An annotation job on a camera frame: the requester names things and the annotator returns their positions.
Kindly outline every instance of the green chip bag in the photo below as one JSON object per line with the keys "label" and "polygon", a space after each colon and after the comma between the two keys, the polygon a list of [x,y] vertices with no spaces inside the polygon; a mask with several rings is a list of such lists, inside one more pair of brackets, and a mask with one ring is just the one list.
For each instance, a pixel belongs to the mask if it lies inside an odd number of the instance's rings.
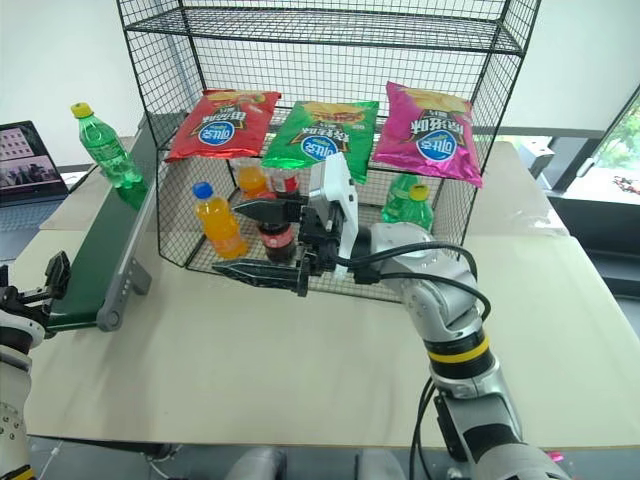
{"label": "green chip bag", "polygon": [[342,152],[358,183],[367,181],[378,102],[296,102],[262,166],[305,168]]}

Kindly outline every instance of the wire mesh shelf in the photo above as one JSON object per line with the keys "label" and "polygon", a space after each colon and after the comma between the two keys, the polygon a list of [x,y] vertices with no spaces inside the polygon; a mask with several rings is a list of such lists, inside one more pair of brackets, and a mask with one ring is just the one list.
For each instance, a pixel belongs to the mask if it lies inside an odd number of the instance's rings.
{"label": "wire mesh shelf", "polygon": [[[212,183],[240,198],[224,160],[194,157],[165,163],[171,140],[206,88],[283,94],[264,153],[298,100],[380,102],[374,142],[388,102],[385,84],[440,91],[470,100],[478,163],[491,146],[526,54],[539,0],[119,0],[140,96],[158,147],[158,247],[165,259],[215,273],[221,260],[193,213],[191,186]],[[399,169],[369,162],[358,186],[360,220],[379,221]],[[302,171],[302,192],[308,188]],[[423,178],[434,209],[432,234],[462,244],[476,195],[468,183]],[[249,256],[265,258],[255,224],[240,218]],[[330,275],[313,290],[396,301],[382,286]]]}
{"label": "wire mesh shelf", "polygon": [[382,12],[178,7],[126,29],[220,40],[522,55],[498,21]]}

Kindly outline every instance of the laptop screen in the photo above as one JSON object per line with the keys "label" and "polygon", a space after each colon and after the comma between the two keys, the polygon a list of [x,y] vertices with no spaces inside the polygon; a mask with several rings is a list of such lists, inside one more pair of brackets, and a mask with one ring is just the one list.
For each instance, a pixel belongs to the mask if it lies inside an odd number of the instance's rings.
{"label": "laptop screen", "polygon": [[47,200],[67,193],[33,123],[0,125],[0,205]]}

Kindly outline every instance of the chip bag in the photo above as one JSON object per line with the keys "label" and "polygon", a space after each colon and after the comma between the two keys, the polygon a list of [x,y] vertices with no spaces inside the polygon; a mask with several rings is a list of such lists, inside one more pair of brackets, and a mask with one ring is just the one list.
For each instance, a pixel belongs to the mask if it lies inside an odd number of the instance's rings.
{"label": "chip bag", "polygon": [[205,90],[178,129],[167,161],[259,155],[279,98],[278,92]]}
{"label": "chip bag", "polygon": [[471,132],[471,103],[387,82],[389,118],[373,160],[482,187]]}
{"label": "chip bag", "polygon": [[262,166],[305,168],[342,152],[354,180],[364,183],[377,113],[378,102],[296,102]]}

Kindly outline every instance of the blue bottle cap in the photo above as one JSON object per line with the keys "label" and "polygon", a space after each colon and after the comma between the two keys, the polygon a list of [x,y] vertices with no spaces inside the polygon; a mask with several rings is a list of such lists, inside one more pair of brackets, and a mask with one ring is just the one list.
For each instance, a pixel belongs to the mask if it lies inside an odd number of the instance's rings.
{"label": "blue bottle cap", "polygon": [[200,200],[206,200],[213,195],[213,187],[207,182],[196,183],[191,187],[193,194]]}

